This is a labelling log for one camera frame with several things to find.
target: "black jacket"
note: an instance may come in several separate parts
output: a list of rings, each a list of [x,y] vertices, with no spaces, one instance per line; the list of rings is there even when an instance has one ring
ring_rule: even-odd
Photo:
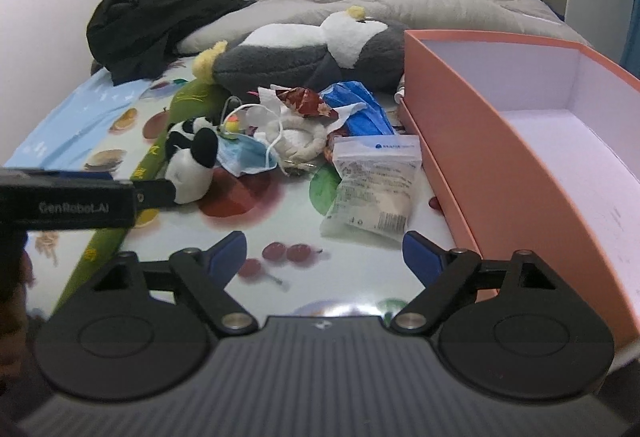
[[[174,46],[196,29],[237,11],[245,0],[102,0],[86,29],[89,49],[114,85],[158,78]]]

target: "blue sheet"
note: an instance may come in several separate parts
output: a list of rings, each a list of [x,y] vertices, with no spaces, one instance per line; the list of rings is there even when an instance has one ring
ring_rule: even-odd
[[[107,69],[99,70],[51,111],[5,166],[80,170],[113,122],[150,84],[137,80],[114,87]]]

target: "pink box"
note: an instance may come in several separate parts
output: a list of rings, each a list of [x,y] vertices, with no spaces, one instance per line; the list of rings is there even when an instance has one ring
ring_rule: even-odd
[[[587,46],[409,31],[399,116],[457,245],[533,249],[640,354],[640,81]]]

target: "red wrapper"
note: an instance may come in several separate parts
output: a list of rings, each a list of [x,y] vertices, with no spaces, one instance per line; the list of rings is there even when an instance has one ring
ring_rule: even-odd
[[[296,87],[288,91],[276,91],[276,96],[291,110],[304,118],[329,118],[337,120],[338,113],[310,89]]]

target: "panda plush toy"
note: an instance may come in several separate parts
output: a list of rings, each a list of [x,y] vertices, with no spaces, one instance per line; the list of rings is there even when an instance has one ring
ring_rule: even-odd
[[[187,204],[204,197],[213,179],[218,157],[218,135],[210,118],[192,118],[169,125],[165,179],[175,187],[175,203]]]
[[[371,92],[396,92],[404,73],[403,24],[365,16],[364,8],[330,14],[320,26],[269,24],[241,42],[218,42],[193,62],[196,78],[223,86],[244,103],[250,91],[277,84],[316,92],[360,81]]]

